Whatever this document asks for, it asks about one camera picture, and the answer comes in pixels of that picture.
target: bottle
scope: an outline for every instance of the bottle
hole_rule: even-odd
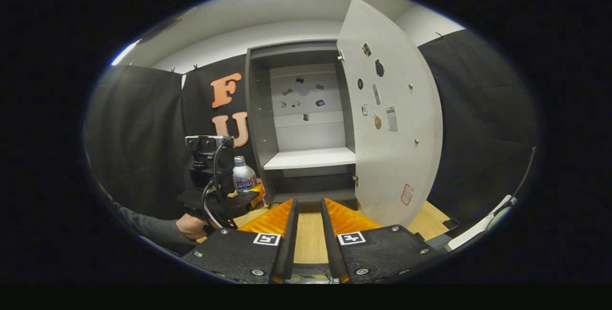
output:
[[[247,166],[244,157],[237,155],[234,157],[234,185],[236,192],[242,193],[250,190],[257,184],[255,171]]]

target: cabinet door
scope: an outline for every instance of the cabinet door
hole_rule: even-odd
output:
[[[415,44],[384,14],[352,0],[339,34],[355,135],[356,197],[380,225],[407,227],[442,150],[437,87]]]

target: bottle label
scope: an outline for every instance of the bottle label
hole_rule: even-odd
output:
[[[236,183],[236,191],[242,193],[253,188],[257,184],[257,179],[251,177],[249,179],[236,179],[234,182]]]

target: white wall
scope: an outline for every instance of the white wall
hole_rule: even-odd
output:
[[[465,29],[456,22],[420,5],[415,5],[402,13],[395,20],[395,24],[404,30],[417,46],[440,37],[437,33],[446,35]]]
[[[186,73],[193,70],[193,65],[204,66],[246,54],[248,48],[264,44],[338,38],[341,27],[342,22],[338,21],[278,22],[248,27],[197,42],[152,67],[167,71],[175,67],[175,72]]]

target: person's hand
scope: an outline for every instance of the person's hand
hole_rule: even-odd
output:
[[[189,214],[184,214],[176,221],[176,227],[188,239],[195,241],[206,236],[204,226],[209,225],[200,218],[195,218]]]

